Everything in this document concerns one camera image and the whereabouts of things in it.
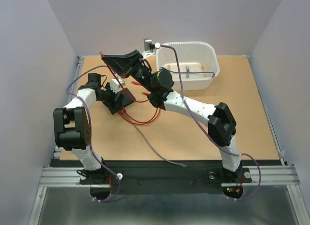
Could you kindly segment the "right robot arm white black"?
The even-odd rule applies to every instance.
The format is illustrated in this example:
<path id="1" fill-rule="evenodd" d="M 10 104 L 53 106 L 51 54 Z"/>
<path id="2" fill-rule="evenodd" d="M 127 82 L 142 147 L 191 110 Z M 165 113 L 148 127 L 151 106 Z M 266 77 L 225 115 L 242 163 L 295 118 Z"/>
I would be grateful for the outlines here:
<path id="1" fill-rule="evenodd" d="M 137 50 L 125 55 L 102 55 L 101 59 L 120 77 L 132 77 L 141 84 L 149 92 L 147 98 L 154 107 L 191 117 L 201 129 L 207 127 L 204 133 L 219 148 L 224 178 L 235 181 L 240 177 L 242 163 L 236 146 L 236 120 L 227 104 L 206 104 L 176 92 L 170 71 L 160 67 L 151 72 Z"/>

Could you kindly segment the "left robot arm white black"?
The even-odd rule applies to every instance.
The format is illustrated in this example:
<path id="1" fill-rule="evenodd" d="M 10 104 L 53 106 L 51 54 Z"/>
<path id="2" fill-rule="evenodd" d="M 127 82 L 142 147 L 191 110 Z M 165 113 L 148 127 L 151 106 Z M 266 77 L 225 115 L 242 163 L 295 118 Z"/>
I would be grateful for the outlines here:
<path id="1" fill-rule="evenodd" d="M 86 108 L 96 101 L 101 101 L 115 114 L 123 108 L 125 86 L 122 78 L 112 79 L 102 86 L 101 75 L 90 73 L 85 85 L 79 87 L 74 98 L 62 108 L 53 112 L 55 143 L 66 151 L 73 153 L 83 164 L 84 170 L 91 171 L 91 178 L 96 183 L 107 180 L 108 172 L 102 168 L 102 161 L 90 147 L 91 125 L 88 121 Z"/>

